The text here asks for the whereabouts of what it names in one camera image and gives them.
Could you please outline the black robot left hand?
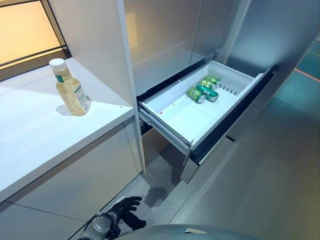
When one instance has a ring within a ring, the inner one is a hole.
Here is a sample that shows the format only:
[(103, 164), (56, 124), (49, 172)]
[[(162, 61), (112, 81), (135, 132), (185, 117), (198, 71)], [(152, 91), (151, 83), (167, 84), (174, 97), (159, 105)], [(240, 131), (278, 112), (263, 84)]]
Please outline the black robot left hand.
[(116, 203), (108, 212), (114, 213), (119, 223), (120, 220), (123, 220), (126, 225), (128, 225), (133, 231), (142, 229), (147, 225), (145, 220), (139, 219), (136, 215), (133, 214), (137, 210), (137, 206), (140, 205), (142, 197), (140, 196), (131, 196), (125, 197), (120, 202)]

